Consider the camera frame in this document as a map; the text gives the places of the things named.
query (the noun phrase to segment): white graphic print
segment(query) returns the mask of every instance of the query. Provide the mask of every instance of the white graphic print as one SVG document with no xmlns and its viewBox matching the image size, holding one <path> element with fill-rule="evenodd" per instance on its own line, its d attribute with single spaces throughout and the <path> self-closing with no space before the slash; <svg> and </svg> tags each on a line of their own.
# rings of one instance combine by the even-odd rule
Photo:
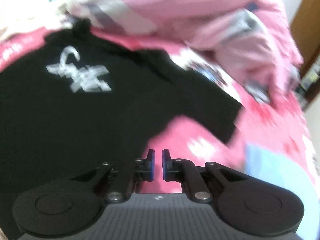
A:
<svg viewBox="0 0 320 240">
<path fill-rule="evenodd" d="M 160 196 L 160 195 L 158 195 L 158 196 L 155 197 L 155 199 L 156 199 L 156 200 L 161 200 L 161 199 L 163 199 L 163 197 Z"/>
<path fill-rule="evenodd" d="M 60 55 L 60 63 L 46 66 L 49 73 L 72 78 L 73 83 L 70 88 L 74 93 L 81 88 L 84 92 L 111 91 L 107 82 L 98 79 L 99 76 L 109 73 L 105 66 L 86 65 L 78 69 L 72 63 L 66 64 L 69 54 L 73 54 L 77 61 L 80 60 L 80 55 L 76 49 L 72 46 L 67 46 Z"/>
<path fill-rule="evenodd" d="M 187 143 L 187 146 L 193 155 L 207 161 L 212 160 L 216 152 L 214 146 L 204 138 L 198 138 L 197 140 L 191 139 L 190 142 Z"/>
<path fill-rule="evenodd" d="M 197 70 L 241 103 L 240 95 L 232 85 L 232 77 L 230 77 L 218 64 L 207 62 L 190 48 L 183 48 L 180 50 L 178 55 L 170 55 L 170 58 L 175 64 L 184 70 L 189 68 Z"/>
</svg>

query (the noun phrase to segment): clothing pile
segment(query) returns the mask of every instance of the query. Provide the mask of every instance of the clothing pile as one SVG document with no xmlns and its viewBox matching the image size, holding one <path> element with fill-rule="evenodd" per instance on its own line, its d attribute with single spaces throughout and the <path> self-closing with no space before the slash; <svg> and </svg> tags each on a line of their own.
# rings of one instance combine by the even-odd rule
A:
<svg viewBox="0 0 320 240">
<path fill-rule="evenodd" d="M 129 167 L 149 148 L 155 181 L 141 192 L 181 192 L 162 178 L 168 148 L 294 191 L 308 207 L 298 235 L 316 239 L 320 179 L 292 93 L 302 58 L 280 0 L 46 2 L 47 14 L 0 26 L 0 193 Z M 293 170 L 308 196 L 263 176 Z"/>
</svg>

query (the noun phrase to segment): pink blanket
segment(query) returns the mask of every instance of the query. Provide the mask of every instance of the pink blanket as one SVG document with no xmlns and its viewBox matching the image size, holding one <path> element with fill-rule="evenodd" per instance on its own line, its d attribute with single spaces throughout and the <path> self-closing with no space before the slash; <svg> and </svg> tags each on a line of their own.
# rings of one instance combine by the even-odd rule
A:
<svg viewBox="0 0 320 240">
<path fill-rule="evenodd" d="M 281 0 L 69 0 L 67 9 L 109 33 L 182 42 L 239 84 L 268 88 L 274 107 L 302 63 Z"/>
</svg>

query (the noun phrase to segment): pink fabric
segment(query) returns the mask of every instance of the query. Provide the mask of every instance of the pink fabric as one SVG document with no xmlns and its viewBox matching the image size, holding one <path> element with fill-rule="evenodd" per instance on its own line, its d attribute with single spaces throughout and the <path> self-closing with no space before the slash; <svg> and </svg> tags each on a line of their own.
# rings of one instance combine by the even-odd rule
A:
<svg viewBox="0 0 320 240">
<path fill-rule="evenodd" d="M 113 35 L 96 27 L 91 27 L 91 33 L 101 39 L 118 43 L 130 50 L 164 49 L 168 53 L 179 54 L 180 50 L 185 48 L 183 43 L 168 41 L 159 37 Z"/>
<path fill-rule="evenodd" d="M 261 28 L 228 37 L 241 23 L 238 10 L 250 4 Z M 268 86 L 275 107 L 287 94 L 291 64 L 302 63 L 281 0 L 70 0 L 67 9 L 110 33 L 158 35 L 211 51 L 240 84 Z"/>
<path fill-rule="evenodd" d="M 17 34 L 0 43 L 0 72 L 24 55 L 44 45 L 44 37 L 51 33 L 42 27 L 30 33 Z"/>
<path fill-rule="evenodd" d="M 180 183 L 163 181 L 163 149 L 169 149 L 172 158 L 188 159 L 198 166 L 204 166 L 206 162 L 214 161 L 241 170 L 245 158 L 244 143 L 239 130 L 235 131 L 234 138 L 226 146 L 196 121 L 185 116 L 177 117 L 168 125 L 165 132 L 149 141 L 148 149 L 154 149 L 156 152 L 155 180 L 151 183 L 145 182 L 141 192 L 181 192 Z"/>
</svg>

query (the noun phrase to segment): bed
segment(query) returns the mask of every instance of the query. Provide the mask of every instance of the bed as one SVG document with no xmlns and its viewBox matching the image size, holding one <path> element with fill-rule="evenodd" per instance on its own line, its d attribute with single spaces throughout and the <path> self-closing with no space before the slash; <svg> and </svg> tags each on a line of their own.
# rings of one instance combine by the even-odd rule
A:
<svg viewBox="0 0 320 240">
<path fill-rule="evenodd" d="M 103 7 L 103 2 L 110 6 Z M 194 120 L 180 116 L 172 120 L 163 133 L 149 141 L 146 152 L 149 148 L 156 152 L 168 148 L 172 158 L 183 157 L 199 166 L 203 166 L 207 161 L 215 161 L 293 191 L 303 200 L 306 211 L 298 234 L 303 239 L 316 240 L 320 221 L 318 201 L 320 179 L 316 169 L 315 151 L 294 92 L 281 87 L 284 81 L 279 80 L 279 77 L 291 81 L 291 69 L 270 70 L 272 65 L 284 64 L 283 58 L 286 59 L 285 63 L 290 61 L 292 63 L 290 65 L 298 66 L 299 62 L 301 63 L 299 53 L 291 40 L 286 17 L 283 17 L 282 3 L 278 0 L 219 0 L 221 6 L 225 7 L 223 10 L 215 11 L 213 19 L 195 23 L 191 18 L 185 22 L 173 19 L 177 13 L 180 13 L 180 17 L 190 14 L 190 11 L 186 13 L 183 8 L 163 13 L 164 8 L 168 6 L 166 2 L 166 0 L 0 0 L 1 4 L 7 4 L 1 8 L 0 13 L 3 19 L 0 20 L 2 23 L 0 34 L 1 37 L 7 35 L 0 42 L 0 71 L 28 52 L 40 48 L 44 44 L 43 37 L 48 33 L 61 28 L 70 28 L 74 18 L 65 12 L 76 17 L 89 18 L 93 24 L 91 31 L 94 35 L 129 49 L 166 50 L 177 65 L 203 73 L 239 101 L 243 109 L 237 118 L 234 136 L 227 145 L 217 140 Z M 200 13 L 207 13 L 203 7 L 210 1 L 179 0 L 179 2 L 182 7 L 196 6 L 200 3 L 195 7 L 194 13 L 196 16 L 201 16 Z M 124 15 L 131 17 L 131 23 L 134 22 L 135 25 L 128 25 Z M 161 29 L 164 19 L 172 24 L 170 31 Z M 266 80 L 269 82 L 270 77 L 273 77 L 272 84 L 268 85 L 274 89 L 269 91 L 267 102 L 261 100 L 257 102 L 257 98 L 244 88 L 242 76 L 229 68 L 230 57 L 234 62 L 242 62 L 243 65 L 257 61 L 256 58 L 248 60 L 248 57 L 239 56 L 239 52 L 245 47 L 243 44 L 249 44 L 245 47 L 248 51 L 252 41 L 256 42 L 257 29 L 252 32 L 252 36 L 250 36 L 251 30 L 241 29 L 241 32 L 246 33 L 245 39 L 238 35 L 237 28 L 236 30 L 230 28 L 227 37 L 221 35 L 222 33 L 225 35 L 225 23 L 239 23 L 241 22 L 239 19 L 255 22 L 254 26 L 258 29 L 262 43 L 272 44 L 268 52 L 263 52 L 268 75 L 259 73 L 257 78 L 259 82 Z M 283 28 L 284 35 L 280 39 L 275 38 L 279 35 L 272 32 L 275 22 L 282 22 L 280 27 Z M 206 27 L 204 31 L 203 25 L 210 25 L 211 29 L 208 30 Z M 190 31 L 186 34 L 179 33 L 175 29 L 188 30 L 189 27 L 194 29 L 195 26 L 199 30 L 196 33 L 197 39 L 188 36 Z M 275 52 L 275 47 L 282 49 L 279 49 L 280 52 Z M 215 61 L 210 54 L 212 51 L 215 52 Z M 235 51 L 238 53 L 238 58 L 232 57 Z M 278 93 L 279 89 L 283 89 L 285 93 Z M 161 155 L 156 155 L 156 183 L 145 183 L 142 192 L 181 192 L 179 183 L 163 183 L 161 158 Z M 305 192 L 311 188 L 313 192 L 306 195 Z M 0 232 L 0 239 L 1 237 L 4 238 L 4 234 Z"/>
</svg>

